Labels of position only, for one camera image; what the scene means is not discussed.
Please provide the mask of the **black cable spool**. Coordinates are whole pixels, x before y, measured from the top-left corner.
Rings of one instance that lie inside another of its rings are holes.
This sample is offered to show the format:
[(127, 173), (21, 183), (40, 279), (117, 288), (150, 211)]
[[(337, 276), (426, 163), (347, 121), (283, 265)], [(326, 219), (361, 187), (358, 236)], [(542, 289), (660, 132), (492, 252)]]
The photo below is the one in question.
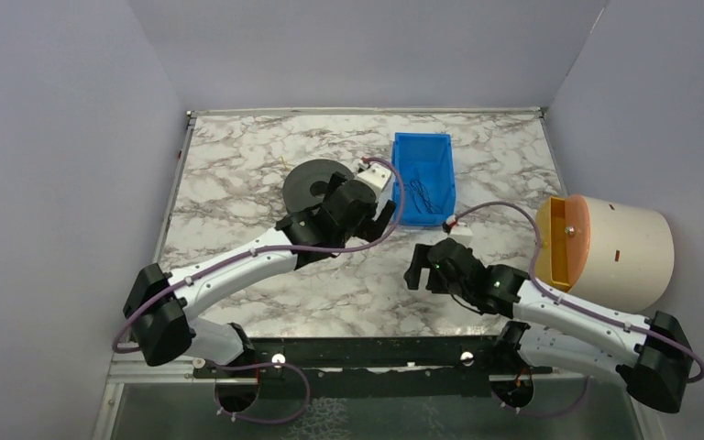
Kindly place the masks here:
[(347, 179), (354, 176), (347, 166), (330, 159), (308, 160), (291, 170), (281, 189), (287, 212), (300, 212), (322, 202), (336, 172)]

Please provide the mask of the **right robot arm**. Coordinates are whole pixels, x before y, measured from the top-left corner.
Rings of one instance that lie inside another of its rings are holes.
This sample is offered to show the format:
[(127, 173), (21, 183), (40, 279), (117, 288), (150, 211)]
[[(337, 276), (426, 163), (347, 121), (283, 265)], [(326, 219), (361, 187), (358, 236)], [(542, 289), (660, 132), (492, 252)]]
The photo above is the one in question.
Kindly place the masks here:
[(606, 379), (656, 411), (680, 411), (694, 359), (675, 316), (624, 313), (560, 293), (522, 270), (484, 265), (452, 238), (415, 246), (403, 274), (408, 289), (418, 289), (423, 270), (428, 291), (510, 319), (500, 341), (516, 362)]

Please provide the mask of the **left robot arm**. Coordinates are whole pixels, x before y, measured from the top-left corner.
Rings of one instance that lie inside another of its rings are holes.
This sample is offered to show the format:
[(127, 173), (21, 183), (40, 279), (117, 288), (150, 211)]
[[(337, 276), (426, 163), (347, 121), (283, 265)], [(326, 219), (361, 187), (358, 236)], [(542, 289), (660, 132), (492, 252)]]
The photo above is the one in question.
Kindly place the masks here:
[(261, 236), (205, 262), (171, 275), (152, 263), (142, 268), (123, 307), (125, 329), (150, 367), (194, 351), (228, 365), (250, 351), (238, 324), (201, 319), (207, 309), (252, 284), (338, 254), (351, 252), (347, 241), (380, 243), (394, 230), (393, 201), (378, 207), (379, 197), (397, 173), (372, 164), (351, 179), (336, 173), (316, 206), (287, 214)]

